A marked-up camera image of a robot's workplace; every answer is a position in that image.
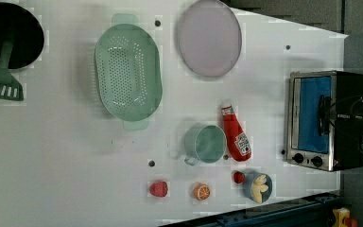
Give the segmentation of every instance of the spatula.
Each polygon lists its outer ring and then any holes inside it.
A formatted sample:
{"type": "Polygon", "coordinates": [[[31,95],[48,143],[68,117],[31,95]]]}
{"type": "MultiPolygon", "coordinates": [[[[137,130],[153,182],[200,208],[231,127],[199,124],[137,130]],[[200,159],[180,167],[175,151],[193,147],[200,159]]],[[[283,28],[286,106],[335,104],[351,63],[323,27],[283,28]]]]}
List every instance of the spatula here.
{"type": "Polygon", "coordinates": [[[23,101],[23,86],[9,71],[12,49],[13,39],[4,41],[0,57],[0,99],[23,101]]]}

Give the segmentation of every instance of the colander handle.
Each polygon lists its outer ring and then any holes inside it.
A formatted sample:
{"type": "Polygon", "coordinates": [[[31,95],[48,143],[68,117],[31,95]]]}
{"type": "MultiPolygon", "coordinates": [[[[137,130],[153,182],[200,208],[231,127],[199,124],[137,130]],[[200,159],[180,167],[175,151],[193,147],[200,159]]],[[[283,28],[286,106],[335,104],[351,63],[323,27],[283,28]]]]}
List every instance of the colander handle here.
{"type": "Polygon", "coordinates": [[[120,24],[131,24],[136,26],[138,22],[137,16],[130,13],[116,13],[112,17],[112,26],[120,24]]]}

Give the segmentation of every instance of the mug handle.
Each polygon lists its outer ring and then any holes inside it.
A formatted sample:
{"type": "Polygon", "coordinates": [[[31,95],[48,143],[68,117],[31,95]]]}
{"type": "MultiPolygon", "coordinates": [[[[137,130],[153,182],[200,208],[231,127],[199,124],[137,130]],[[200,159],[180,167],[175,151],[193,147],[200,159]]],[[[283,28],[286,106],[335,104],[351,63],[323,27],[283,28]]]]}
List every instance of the mug handle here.
{"type": "Polygon", "coordinates": [[[197,159],[188,154],[187,157],[185,157],[184,162],[187,163],[190,166],[195,166],[196,163],[197,163],[197,159]]]}

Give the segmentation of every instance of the tabletop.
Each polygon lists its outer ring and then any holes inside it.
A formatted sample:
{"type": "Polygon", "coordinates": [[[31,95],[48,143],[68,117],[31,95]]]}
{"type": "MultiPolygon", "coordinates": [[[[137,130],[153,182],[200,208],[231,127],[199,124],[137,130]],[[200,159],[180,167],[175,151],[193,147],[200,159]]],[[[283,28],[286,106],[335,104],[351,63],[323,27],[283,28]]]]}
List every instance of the tabletop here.
{"type": "Polygon", "coordinates": [[[233,9],[241,56],[224,77],[203,79],[185,66],[175,36],[194,2],[17,2],[41,22],[45,46],[37,61],[13,72],[25,101],[0,100],[0,226],[158,226],[257,206],[233,183],[234,170],[270,176],[265,204],[339,189],[338,172],[290,165],[281,150],[290,73],[341,70],[346,36],[233,9]],[[137,15],[160,51],[163,99],[143,131],[124,130],[96,88],[95,45],[115,13],[137,15]],[[252,157],[187,165],[184,134],[199,122],[221,127],[225,98],[252,157]],[[156,180],[168,182],[165,198],[149,195],[156,180]],[[208,200],[193,198],[196,183],[211,187],[208,200]]]}

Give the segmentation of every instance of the ketchup bottle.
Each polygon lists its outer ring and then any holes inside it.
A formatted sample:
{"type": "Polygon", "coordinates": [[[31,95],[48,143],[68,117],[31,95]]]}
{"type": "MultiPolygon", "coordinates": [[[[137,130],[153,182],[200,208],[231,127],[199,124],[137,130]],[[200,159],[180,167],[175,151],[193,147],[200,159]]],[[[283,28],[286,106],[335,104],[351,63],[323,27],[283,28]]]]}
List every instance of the ketchup bottle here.
{"type": "Polygon", "coordinates": [[[347,227],[358,227],[358,222],[356,219],[352,219],[352,218],[345,218],[343,220],[343,223],[347,226],[347,227]]]}
{"type": "Polygon", "coordinates": [[[222,106],[223,130],[228,141],[228,149],[237,162],[244,162],[251,157],[251,147],[247,135],[237,121],[233,107],[230,103],[222,106]]]}

